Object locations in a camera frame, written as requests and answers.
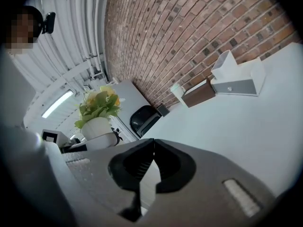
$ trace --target brown box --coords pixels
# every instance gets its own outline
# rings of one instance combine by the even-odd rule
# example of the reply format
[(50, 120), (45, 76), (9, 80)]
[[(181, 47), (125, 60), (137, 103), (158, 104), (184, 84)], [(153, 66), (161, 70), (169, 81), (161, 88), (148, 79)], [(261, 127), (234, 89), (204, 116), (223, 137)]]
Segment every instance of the brown box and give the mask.
[(216, 94), (212, 88), (212, 85), (210, 84), (210, 80), (207, 78), (204, 81), (200, 82), (198, 85), (187, 90), (182, 96), (182, 99), (190, 108), (208, 99), (211, 99), (214, 96), (216, 96)]

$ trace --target white desk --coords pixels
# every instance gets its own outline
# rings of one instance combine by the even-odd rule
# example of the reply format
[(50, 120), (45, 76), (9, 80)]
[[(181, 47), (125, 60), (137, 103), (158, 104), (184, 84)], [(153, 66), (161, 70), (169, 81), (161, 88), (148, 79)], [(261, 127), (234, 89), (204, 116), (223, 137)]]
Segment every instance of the white desk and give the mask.
[(267, 77), (259, 97), (217, 95), (191, 108), (178, 104), (143, 138), (219, 153), (279, 195), (303, 160), (303, 46), (292, 43), (263, 63)]

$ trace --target potted plant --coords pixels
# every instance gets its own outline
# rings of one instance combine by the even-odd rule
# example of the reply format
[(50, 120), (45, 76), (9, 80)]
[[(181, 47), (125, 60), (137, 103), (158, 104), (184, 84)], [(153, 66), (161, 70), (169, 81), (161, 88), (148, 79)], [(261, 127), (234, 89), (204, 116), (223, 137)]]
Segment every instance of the potted plant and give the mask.
[(81, 129), (81, 134), (91, 140), (106, 133), (112, 133), (109, 116), (118, 116), (120, 100), (111, 87), (100, 87), (100, 92), (91, 91), (83, 95), (80, 104), (80, 120), (75, 126)]

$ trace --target fluorescent ceiling light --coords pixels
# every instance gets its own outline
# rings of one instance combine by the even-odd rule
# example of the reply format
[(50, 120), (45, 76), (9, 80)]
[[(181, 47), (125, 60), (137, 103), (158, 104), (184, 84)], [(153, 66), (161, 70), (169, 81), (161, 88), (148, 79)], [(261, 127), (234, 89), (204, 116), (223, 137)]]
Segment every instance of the fluorescent ceiling light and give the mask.
[(68, 91), (62, 97), (60, 97), (52, 106), (48, 108), (48, 110), (42, 115), (42, 118), (47, 118), (61, 103), (63, 103), (66, 99), (68, 99), (74, 93), (72, 91)]

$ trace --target red brick wall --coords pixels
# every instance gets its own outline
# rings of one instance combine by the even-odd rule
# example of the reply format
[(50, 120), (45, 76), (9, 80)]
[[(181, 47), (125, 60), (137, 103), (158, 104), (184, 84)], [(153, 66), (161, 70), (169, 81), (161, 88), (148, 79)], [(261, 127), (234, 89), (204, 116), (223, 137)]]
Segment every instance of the red brick wall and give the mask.
[(105, 31), (111, 76), (156, 106), (177, 102), (174, 83), (210, 76), (225, 50), (241, 63), (300, 40), (276, 0), (108, 0)]

